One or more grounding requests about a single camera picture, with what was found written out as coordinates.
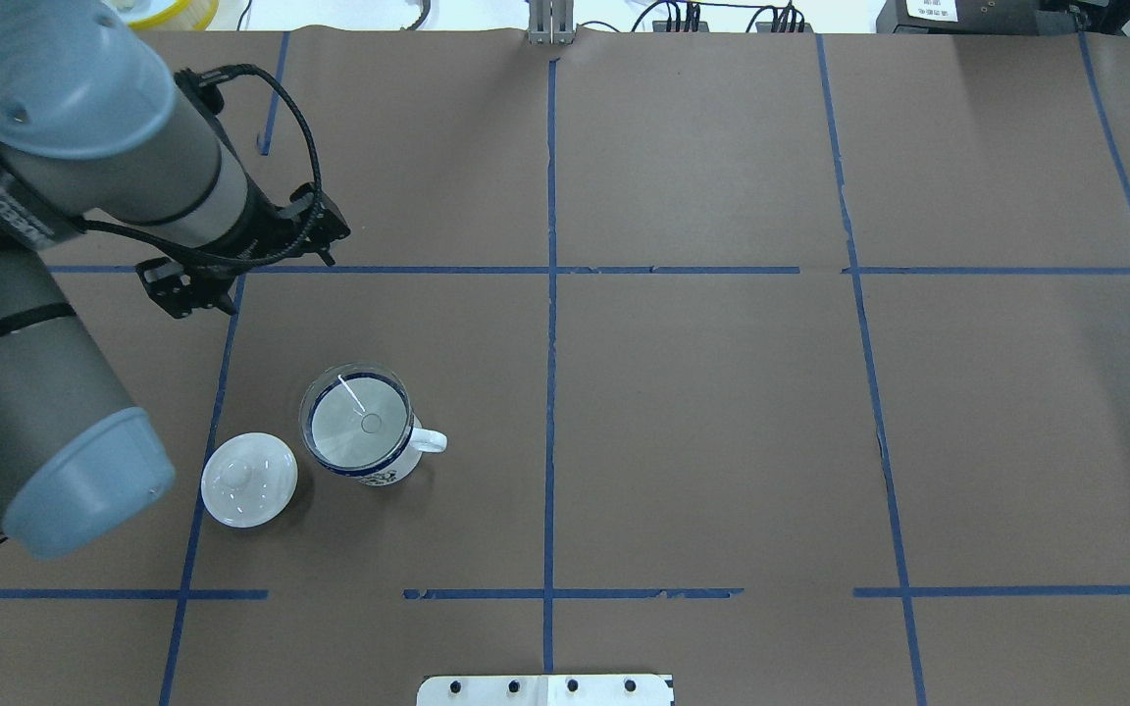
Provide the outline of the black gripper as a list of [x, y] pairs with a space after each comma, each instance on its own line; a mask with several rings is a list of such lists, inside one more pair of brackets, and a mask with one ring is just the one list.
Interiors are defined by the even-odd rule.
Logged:
[[137, 277], [145, 294], [172, 319], [194, 310], [220, 310], [234, 316], [235, 278], [278, 261], [282, 225], [263, 189], [251, 180], [220, 180], [203, 204], [158, 224], [166, 258], [139, 261]]

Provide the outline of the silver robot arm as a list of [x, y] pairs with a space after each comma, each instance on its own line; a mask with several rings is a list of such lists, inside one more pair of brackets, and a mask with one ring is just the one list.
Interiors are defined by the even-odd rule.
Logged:
[[0, 546], [72, 554], [148, 508], [175, 470], [43, 251], [107, 233], [162, 310], [232, 312], [234, 278], [299, 253], [319, 188], [282, 209], [225, 134], [217, 84], [172, 72], [103, 1], [0, 1]]

